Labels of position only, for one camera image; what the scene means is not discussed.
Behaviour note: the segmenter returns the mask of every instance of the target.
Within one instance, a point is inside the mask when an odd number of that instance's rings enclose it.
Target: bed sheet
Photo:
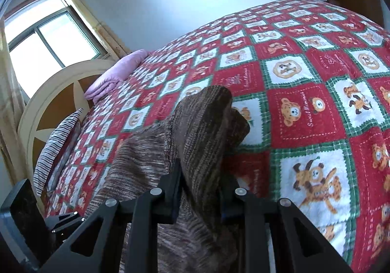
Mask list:
[[[151,54],[91,109],[47,214],[83,213],[122,142],[208,85],[228,87],[251,127],[223,167],[259,196],[290,198],[367,270],[390,241],[390,36],[315,0],[229,14]]]

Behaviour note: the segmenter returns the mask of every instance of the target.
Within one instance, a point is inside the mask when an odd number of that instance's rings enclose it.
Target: pink blanket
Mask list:
[[[87,89],[84,97],[97,103],[126,80],[147,56],[148,51],[141,49],[121,58]]]

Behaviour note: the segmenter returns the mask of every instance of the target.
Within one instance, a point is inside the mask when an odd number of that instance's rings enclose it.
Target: brown knit sweater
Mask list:
[[[232,232],[219,224],[217,189],[225,151],[239,145],[249,133],[247,121],[231,104],[228,89],[206,87],[184,98],[170,118],[134,133],[119,149],[86,216],[108,198],[133,199],[157,186],[179,158],[187,190],[176,224],[158,225],[158,270],[229,271],[237,249]]]

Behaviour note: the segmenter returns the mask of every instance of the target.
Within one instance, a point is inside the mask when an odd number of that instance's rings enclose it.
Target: black and white striped fabric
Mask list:
[[[46,145],[40,153],[33,179],[38,196],[42,195],[43,188],[53,167],[54,159],[58,153],[60,153],[61,148],[63,147],[73,127],[76,125],[82,111],[83,108],[80,108],[66,117],[51,133]]]

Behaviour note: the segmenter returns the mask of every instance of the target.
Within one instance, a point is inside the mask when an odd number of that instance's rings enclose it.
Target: curtain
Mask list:
[[[115,61],[131,53],[106,24],[98,21],[97,18],[94,17],[84,0],[65,1],[68,5],[73,7],[85,25]]]
[[[16,79],[15,71],[5,40],[4,19],[0,20],[0,150],[3,155],[5,169],[11,183],[29,178],[29,171],[21,142],[18,136],[18,125],[25,103]]]

